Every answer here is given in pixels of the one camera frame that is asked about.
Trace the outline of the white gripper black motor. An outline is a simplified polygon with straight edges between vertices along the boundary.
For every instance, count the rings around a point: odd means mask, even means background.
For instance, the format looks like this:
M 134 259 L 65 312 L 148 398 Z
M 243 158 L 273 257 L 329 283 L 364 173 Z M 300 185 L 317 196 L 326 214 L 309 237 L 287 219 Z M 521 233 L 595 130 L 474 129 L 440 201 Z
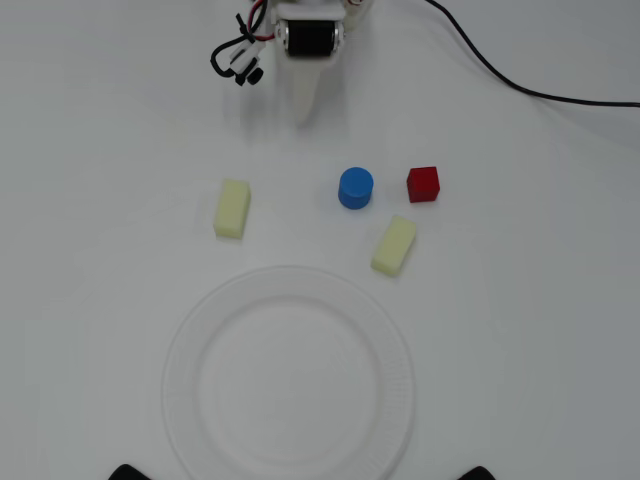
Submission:
M 272 22 L 278 56 L 289 64 L 292 107 L 302 125 L 314 105 L 324 70 L 345 41 L 346 8 L 342 1 L 276 1 Z

